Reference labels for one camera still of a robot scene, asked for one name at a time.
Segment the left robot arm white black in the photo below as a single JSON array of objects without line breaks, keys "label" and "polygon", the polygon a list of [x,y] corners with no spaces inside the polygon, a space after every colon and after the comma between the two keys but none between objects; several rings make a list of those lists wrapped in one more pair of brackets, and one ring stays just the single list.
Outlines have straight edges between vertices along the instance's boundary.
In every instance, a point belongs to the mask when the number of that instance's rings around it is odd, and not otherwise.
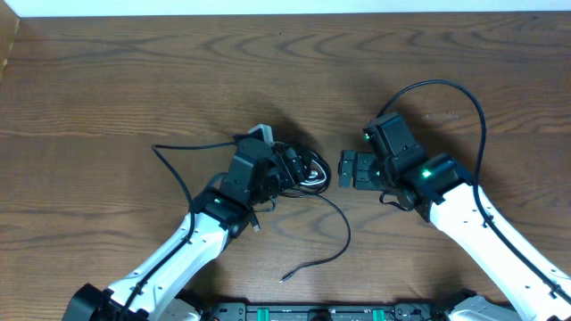
[{"label": "left robot arm white black", "polygon": [[251,224],[254,206],[310,176],[311,153],[298,144],[242,138],[219,186],[190,202],[177,231],[142,265],[99,290],[85,284],[66,320],[158,320],[190,279]]}]

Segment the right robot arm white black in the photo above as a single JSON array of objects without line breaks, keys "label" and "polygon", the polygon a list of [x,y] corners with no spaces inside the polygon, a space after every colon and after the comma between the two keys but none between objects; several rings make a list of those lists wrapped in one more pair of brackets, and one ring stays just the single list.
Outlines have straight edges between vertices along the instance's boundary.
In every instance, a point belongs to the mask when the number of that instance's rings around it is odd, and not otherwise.
[{"label": "right robot arm white black", "polygon": [[371,120],[363,133],[371,150],[342,151],[340,186],[391,195],[399,210],[416,211],[476,262],[520,319],[570,317],[570,277],[500,214],[463,165],[446,153],[428,157],[397,113]]}]

